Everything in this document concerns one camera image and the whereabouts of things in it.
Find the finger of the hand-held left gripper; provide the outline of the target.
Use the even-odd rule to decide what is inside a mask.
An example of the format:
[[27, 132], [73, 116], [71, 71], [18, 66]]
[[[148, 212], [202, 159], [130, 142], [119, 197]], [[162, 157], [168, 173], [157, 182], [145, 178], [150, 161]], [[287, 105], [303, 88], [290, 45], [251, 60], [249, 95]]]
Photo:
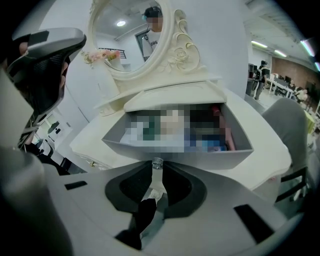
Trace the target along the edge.
[[0, 254], [71, 256], [72, 242], [33, 154], [0, 149]]
[[78, 28], [39, 30], [13, 40], [7, 57], [7, 74], [33, 109], [31, 120], [41, 120], [63, 99], [61, 77], [86, 44]]

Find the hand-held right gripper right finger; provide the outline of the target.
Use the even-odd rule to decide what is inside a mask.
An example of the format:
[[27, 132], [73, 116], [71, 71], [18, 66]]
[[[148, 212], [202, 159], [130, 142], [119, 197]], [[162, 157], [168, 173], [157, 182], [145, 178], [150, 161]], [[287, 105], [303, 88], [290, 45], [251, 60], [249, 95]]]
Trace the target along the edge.
[[191, 166], [169, 163], [202, 181], [206, 198], [191, 215], [169, 218], [144, 248], [148, 256], [284, 256], [278, 250], [303, 214], [287, 219], [241, 183]]

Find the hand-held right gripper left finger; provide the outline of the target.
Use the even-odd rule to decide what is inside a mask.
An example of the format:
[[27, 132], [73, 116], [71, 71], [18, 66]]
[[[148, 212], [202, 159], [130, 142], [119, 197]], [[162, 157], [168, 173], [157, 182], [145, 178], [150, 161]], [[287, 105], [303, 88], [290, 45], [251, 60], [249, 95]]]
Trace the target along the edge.
[[151, 161], [59, 177], [59, 217], [74, 256], [144, 255], [132, 237], [143, 181], [152, 182]]

